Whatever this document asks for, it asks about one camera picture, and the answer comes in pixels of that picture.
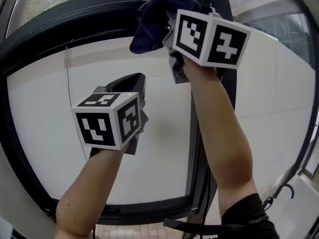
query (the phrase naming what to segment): black strap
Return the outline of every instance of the black strap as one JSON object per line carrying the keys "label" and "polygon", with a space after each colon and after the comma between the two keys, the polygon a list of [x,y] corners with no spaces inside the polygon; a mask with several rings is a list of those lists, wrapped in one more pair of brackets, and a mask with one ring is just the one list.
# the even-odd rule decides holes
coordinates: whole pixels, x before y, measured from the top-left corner
{"label": "black strap", "polygon": [[175,221],[171,219],[164,219],[164,226],[172,229],[176,229],[179,231],[183,231],[186,233],[190,233],[193,235],[200,236],[211,236],[211,235],[220,235],[227,234],[234,231],[238,231],[243,228],[249,228],[254,226],[256,223],[261,221],[267,221],[269,217],[267,215],[251,220],[246,225],[240,224],[229,224],[229,225],[201,225],[201,224],[193,224],[193,223],[185,223],[182,221]]}

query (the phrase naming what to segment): white surface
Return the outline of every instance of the white surface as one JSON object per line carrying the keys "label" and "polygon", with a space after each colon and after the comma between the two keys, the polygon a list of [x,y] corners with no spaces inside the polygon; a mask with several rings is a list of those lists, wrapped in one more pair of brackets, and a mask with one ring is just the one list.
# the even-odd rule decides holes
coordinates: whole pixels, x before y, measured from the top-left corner
{"label": "white surface", "polygon": [[13,226],[0,214],[0,239],[11,239]]}
{"label": "white surface", "polygon": [[0,216],[28,239],[54,238],[55,224],[34,203],[0,146]]}
{"label": "white surface", "polygon": [[315,223],[319,214],[319,194],[306,176],[295,176],[290,184],[295,190],[284,188],[267,211],[281,239],[302,239]]}
{"label": "white surface", "polygon": [[[185,195],[190,123],[190,86],[176,85],[167,51],[131,53],[131,38],[69,49],[72,104],[98,85],[127,74],[147,77],[150,121],[136,156],[125,155],[108,204],[159,201]],[[60,199],[82,169],[85,158],[72,119],[65,52],[43,58],[8,78],[15,127],[24,152],[51,197]],[[85,148],[87,156],[90,148]]]}
{"label": "white surface", "polygon": [[252,30],[237,70],[235,113],[252,149],[260,193],[296,161],[314,94],[315,71],[281,43]]}

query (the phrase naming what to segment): black window frame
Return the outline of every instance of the black window frame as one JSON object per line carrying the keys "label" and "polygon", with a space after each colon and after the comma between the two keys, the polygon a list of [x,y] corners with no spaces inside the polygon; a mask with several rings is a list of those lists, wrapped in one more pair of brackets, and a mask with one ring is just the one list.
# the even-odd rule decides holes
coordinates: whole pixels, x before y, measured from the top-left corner
{"label": "black window frame", "polygon": [[5,40],[16,0],[0,0],[0,44]]}
{"label": "black window frame", "polygon": [[[208,11],[211,0],[198,0]],[[86,43],[135,34],[140,0],[70,0],[36,16],[0,45],[0,142],[17,178],[37,205],[55,220],[58,200],[44,189],[28,162],[11,115],[7,77],[19,69],[58,51]],[[232,96],[236,97],[236,85]],[[99,224],[137,225],[162,222],[164,218],[191,217],[202,212],[206,195],[207,159],[192,100],[189,163],[185,196],[131,205],[105,206]],[[212,180],[211,195],[217,185]]]}

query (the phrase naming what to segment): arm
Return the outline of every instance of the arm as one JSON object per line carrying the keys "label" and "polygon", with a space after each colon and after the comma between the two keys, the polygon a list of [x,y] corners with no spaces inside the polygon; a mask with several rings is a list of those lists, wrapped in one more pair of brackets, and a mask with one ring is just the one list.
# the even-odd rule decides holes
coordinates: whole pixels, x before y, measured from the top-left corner
{"label": "arm", "polygon": [[252,154],[215,68],[201,67],[184,57],[207,160],[218,185],[219,211],[257,192]]}
{"label": "arm", "polygon": [[91,157],[56,210],[56,239],[87,239],[97,223],[118,173],[123,151]]}

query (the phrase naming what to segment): fiducial marker cube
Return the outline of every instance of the fiducial marker cube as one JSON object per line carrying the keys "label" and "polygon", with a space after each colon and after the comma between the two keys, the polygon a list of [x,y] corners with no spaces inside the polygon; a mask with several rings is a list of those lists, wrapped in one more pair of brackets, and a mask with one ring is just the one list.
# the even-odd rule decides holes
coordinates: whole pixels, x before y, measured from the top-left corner
{"label": "fiducial marker cube", "polygon": [[249,36],[238,24],[179,9],[173,48],[201,66],[237,69]]}
{"label": "fiducial marker cube", "polygon": [[121,150],[141,129],[139,93],[93,93],[71,108],[84,146]]}

